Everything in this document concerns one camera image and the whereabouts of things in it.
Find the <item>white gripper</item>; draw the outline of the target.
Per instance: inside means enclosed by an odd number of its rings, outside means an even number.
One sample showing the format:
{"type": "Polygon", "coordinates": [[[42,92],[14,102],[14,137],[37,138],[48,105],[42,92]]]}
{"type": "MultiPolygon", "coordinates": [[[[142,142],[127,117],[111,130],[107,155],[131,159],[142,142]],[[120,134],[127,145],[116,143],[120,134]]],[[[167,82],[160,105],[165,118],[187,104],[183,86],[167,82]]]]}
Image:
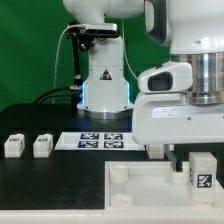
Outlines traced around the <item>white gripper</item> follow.
{"type": "Polygon", "coordinates": [[[224,142],[224,105],[191,105],[185,93],[192,84],[192,67],[186,62],[169,61],[138,78],[133,139],[142,145],[165,144],[174,172],[182,171],[182,161],[173,144],[224,142]]]}

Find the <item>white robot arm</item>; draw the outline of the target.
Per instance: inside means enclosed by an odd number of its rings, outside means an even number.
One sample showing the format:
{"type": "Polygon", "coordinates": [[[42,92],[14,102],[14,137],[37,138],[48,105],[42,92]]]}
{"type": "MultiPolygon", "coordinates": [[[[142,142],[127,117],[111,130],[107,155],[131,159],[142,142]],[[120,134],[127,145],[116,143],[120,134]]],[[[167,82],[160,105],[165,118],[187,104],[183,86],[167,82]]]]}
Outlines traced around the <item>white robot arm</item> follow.
{"type": "Polygon", "coordinates": [[[170,60],[138,78],[132,134],[142,145],[224,142],[224,0],[63,0],[92,31],[109,18],[145,16],[170,60]]]}

